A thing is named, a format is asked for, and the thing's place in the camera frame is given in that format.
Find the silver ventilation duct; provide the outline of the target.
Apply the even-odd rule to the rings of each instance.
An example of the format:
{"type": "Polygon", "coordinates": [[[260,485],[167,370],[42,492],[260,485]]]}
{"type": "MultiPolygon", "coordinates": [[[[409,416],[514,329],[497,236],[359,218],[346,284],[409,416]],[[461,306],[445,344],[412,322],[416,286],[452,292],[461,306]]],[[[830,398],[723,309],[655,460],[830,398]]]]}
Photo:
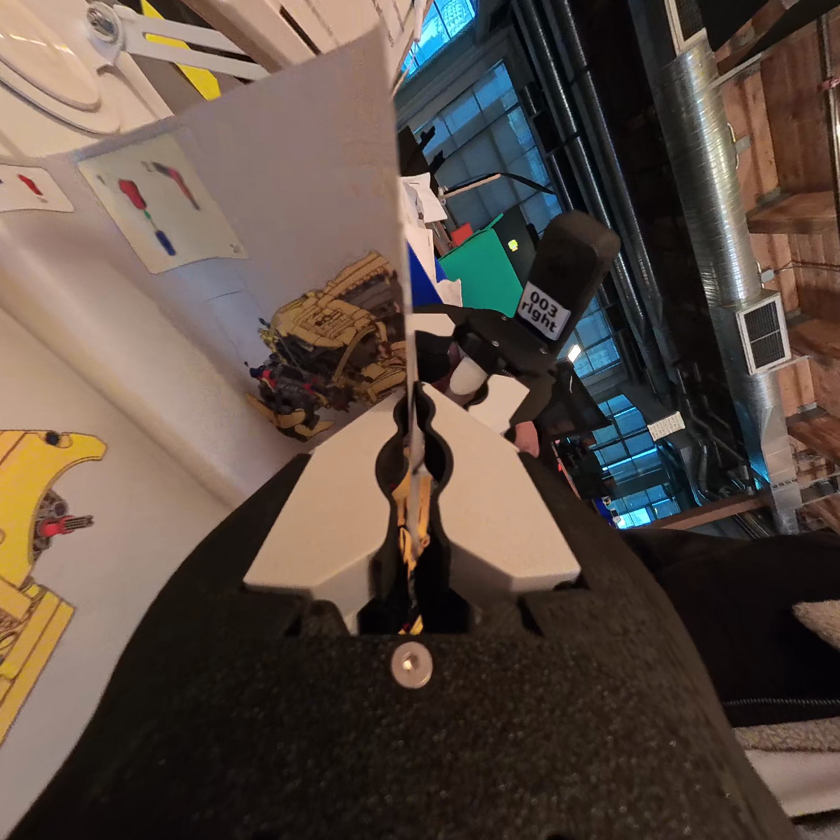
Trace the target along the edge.
{"type": "Polygon", "coordinates": [[[789,334],[754,258],[715,58],[703,27],[686,35],[677,2],[628,6],[749,465],[778,530],[797,533],[802,490],[777,375],[792,362],[789,334]]]}

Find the black monitor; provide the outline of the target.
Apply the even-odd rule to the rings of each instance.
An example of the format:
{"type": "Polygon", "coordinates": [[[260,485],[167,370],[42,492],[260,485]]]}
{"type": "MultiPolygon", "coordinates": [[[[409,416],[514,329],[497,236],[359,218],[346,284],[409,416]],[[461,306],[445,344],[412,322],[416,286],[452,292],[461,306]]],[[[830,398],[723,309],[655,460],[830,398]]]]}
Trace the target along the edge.
{"type": "Polygon", "coordinates": [[[540,235],[521,207],[516,205],[508,209],[495,225],[495,229],[515,270],[528,270],[536,256],[540,235]]]}

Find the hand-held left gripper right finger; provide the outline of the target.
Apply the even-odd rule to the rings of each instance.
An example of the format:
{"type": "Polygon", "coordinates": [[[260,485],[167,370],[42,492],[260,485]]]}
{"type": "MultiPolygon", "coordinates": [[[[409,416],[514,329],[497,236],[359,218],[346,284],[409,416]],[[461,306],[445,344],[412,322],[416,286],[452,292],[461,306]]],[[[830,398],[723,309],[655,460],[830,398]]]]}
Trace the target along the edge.
{"type": "Polygon", "coordinates": [[[577,583],[581,565],[533,476],[544,472],[431,385],[417,386],[428,545],[417,565],[425,627],[535,627],[529,595],[577,583]]]}

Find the person's fleece-lined jacket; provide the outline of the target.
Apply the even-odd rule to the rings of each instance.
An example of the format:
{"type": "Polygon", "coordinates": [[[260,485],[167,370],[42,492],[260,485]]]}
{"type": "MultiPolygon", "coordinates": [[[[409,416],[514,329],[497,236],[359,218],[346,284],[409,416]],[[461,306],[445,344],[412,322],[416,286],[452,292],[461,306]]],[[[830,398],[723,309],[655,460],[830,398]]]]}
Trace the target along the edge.
{"type": "Polygon", "coordinates": [[[723,703],[752,767],[793,822],[827,817],[838,833],[838,686],[828,696],[723,703]]]}

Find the instruction booklet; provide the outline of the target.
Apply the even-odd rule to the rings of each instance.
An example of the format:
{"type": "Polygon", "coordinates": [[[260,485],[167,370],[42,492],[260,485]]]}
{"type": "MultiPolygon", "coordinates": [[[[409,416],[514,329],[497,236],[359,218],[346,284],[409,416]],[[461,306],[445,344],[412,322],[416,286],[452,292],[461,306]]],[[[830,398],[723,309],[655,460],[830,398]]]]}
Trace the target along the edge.
{"type": "Polygon", "coordinates": [[[2,776],[47,778],[153,599],[406,389],[378,34],[2,163],[2,776]]]}

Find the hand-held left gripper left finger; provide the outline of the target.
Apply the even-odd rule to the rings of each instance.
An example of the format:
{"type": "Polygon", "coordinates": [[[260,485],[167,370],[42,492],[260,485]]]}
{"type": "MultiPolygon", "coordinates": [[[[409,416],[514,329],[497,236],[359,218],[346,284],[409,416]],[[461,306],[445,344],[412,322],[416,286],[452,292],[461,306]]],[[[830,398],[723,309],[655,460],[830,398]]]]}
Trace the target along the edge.
{"type": "Polygon", "coordinates": [[[403,570],[392,483],[403,465],[404,394],[393,394],[312,452],[245,573],[254,592],[336,608],[351,634],[403,570]]]}

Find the blue storage bin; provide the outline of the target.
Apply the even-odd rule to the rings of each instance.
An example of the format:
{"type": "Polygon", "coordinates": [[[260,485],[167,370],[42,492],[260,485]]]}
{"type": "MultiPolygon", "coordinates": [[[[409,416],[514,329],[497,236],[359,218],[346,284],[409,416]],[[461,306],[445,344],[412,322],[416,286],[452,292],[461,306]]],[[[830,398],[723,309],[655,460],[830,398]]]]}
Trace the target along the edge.
{"type": "Polygon", "coordinates": [[[406,253],[413,309],[417,310],[441,304],[442,301],[437,293],[435,281],[429,278],[413,247],[408,243],[406,244],[406,253]]]}

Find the white crumpled papers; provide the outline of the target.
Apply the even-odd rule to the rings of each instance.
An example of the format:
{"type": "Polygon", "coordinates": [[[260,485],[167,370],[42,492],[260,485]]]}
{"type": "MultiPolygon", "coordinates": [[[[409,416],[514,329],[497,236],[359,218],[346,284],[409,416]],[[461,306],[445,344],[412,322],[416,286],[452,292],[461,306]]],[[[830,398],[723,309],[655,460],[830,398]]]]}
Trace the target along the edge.
{"type": "Polygon", "coordinates": [[[410,244],[429,278],[436,283],[443,305],[460,308],[463,305],[460,280],[447,278],[435,256],[432,223],[443,222],[444,207],[433,191],[431,175],[400,176],[402,200],[402,230],[406,244],[410,244]]]}

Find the white tablet stand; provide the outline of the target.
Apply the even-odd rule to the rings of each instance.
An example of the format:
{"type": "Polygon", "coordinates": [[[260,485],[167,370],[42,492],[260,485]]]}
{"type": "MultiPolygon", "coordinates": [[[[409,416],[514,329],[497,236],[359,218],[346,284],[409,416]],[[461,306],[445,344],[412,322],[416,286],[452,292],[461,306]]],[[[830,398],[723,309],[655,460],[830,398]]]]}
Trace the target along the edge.
{"type": "Polygon", "coordinates": [[[204,100],[176,64],[247,83],[267,75],[181,2],[1,2],[1,160],[22,164],[84,148],[204,100]],[[186,42],[157,45],[146,35],[186,42]]]}

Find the wooden articulated stand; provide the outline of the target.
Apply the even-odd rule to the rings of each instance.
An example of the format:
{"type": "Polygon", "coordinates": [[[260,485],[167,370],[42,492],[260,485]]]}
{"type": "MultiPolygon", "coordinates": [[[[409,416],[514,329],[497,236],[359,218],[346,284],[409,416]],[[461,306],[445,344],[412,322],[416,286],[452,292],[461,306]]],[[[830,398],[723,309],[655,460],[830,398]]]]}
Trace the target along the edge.
{"type": "Polygon", "coordinates": [[[500,179],[508,179],[509,181],[513,181],[513,182],[518,183],[520,185],[526,186],[527,188],[529,188],[533,191],[542,193],[542,194],[547,194],[547,195],[555,195],[556,194],[554,192],[554,190],[549,188],[548,186],[543,185],[543,184],[538,183],[538,182],[535,182],[535,181],[532,181],[529,178],[526,178],[524,176],[521,176],[521,175],[518,175],[518,174],[515,174],[515,173],[510,173],[510,172],[493,172],[493,173],[489,173],[487,175],[481,175],[477,178],[471,179],[467,182],[462,182],[462,183],[456,184],[456,185],[451,186],[451,187],[447,187],[447,188],[440,187],[438,189],[438,197],[442,200],[448,200],[450,197],[454,197],[454,196],[457,196],[457,195],[460,195],[460,194],[463,194],[463,193],[467,193],[471,190],[477,189],[481,186],[486,186],[486,185],[488,185],[490,183],[493,183],[495,181],[498,181],[500,179]]]}

